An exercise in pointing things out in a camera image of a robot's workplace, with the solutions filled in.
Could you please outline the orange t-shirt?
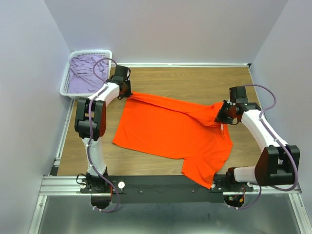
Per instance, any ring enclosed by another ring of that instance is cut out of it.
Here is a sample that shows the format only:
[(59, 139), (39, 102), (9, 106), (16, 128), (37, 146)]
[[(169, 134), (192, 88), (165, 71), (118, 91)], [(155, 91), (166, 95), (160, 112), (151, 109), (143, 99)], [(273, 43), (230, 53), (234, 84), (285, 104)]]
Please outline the orange t-shirt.
[(134, 92), (126, 100), (113, 143), (182, 159), (182, 174), (210, 189), (233, 147), (228, 126), (215, 121), (222, 105), (205, 106)]

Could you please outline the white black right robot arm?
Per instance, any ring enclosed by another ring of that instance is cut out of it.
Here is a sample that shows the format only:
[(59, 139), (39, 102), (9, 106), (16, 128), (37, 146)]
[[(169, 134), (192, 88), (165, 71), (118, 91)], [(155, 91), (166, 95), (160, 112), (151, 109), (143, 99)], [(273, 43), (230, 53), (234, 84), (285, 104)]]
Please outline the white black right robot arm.
[(249, 102), (246, 87), (229, 89), (229, 100), (224, 100), (215, 121), (242, 123), (256, 140), (261, 155), (255, 166), (229, 168), (224, 179), (225, 187), (235, 191), (242, 183), (270, 186), (288, 192), (298, 185), (300, 150), (283, 140), (265, 118), (265, 110)]

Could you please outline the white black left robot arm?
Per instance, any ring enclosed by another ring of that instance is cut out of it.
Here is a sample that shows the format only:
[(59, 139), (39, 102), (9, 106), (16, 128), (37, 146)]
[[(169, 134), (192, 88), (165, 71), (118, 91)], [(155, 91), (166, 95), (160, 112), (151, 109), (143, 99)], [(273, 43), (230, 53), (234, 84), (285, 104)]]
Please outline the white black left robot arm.
[(104, 162), (101, 138), (106, 131), (106, 108), (114, 100), (121, 100), (132, 95), (130, 68), (117, 65), (114, 74), (93, 95), (79, 98), (74, 129), (81, 138), (87, 155), (87, 173), (95, 176), (91, 186), (98, 192), (104, 192), (108, 180), (102, 177), (107, 169)]

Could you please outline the purple t-shirt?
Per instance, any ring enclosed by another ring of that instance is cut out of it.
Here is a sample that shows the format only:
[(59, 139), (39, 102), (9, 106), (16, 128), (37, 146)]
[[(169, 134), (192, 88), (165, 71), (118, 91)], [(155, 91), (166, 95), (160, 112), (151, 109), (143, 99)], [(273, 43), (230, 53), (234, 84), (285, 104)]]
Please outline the purple t-shirt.
[(97, 64), (97, 76), (93, 73), (93, 66), (100, 59), (100, 55), (79, 55), (70, 59), (68, 93), (95, 93), (104, 85), (108, 78), (109, 60), (105, 59)]

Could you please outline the white perforated plastic basket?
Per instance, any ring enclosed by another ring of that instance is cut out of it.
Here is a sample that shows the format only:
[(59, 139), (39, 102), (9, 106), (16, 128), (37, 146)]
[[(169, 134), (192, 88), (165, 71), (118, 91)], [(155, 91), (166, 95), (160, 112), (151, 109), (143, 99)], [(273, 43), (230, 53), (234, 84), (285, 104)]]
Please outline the white perforated plastic basket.
[(61, 82), (61, 86), (60, 86), (60, 94), (63, 96), (68, 96), (72, 99), (77, 99), (79, 97), (88, 97), (90, 95), (92, 95), (93, 93), (86, 93), (86, 94), (70, 94), (68, 93), (68, 89), (69, 89), (69, 61), (72, 57), (76, 57), (79, 55), (100, 55), (102, 56), (102, 59), (100, 59), (98, 62), (96, 62), (93, 66), (93, 73), (97, 76), (96, 72), (95, 72), (95, 67), (97, 66), (97, 64), (99, 62), (101, 62), (102, 60), (109, 60), (109, 67), (108, 67), (108, 76), (110, 74), (110, 70), (111, 70), (111, 64), (112, 62), (110, 61), (110, 59), (113, 57), (113, 53), (110, 50), (103, 50), (103, 49), (95, 49), (95, 50), (78, 50), (78, 51), (74, 51), (70, 54), (68, 62), (66, 64), (65, 67), (65, 71), (64, 71), (64, 75), (62, 78), (62, 82)]

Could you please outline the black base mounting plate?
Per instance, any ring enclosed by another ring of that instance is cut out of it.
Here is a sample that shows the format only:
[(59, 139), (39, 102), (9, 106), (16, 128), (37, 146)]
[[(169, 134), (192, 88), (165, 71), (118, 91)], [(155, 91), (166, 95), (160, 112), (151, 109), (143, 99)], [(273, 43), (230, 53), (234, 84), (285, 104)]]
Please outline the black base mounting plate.
[(222, 203), (224, 194), (235, 195), (238, 192), (252, 192), (253, 188), (246, 183), (230, 184), (224, 175), (215, 175), (213, 185), (207, 189), (184, 175), (105, 175), (115, 187), (94, 175), (83, 175), (77, 178), (80, 192), (96, 195), (106, 195), (112, 201), (118, 202), (116, 192), (120, 196), (120, 203), (183, 203), (183, 202), (211, 202)]

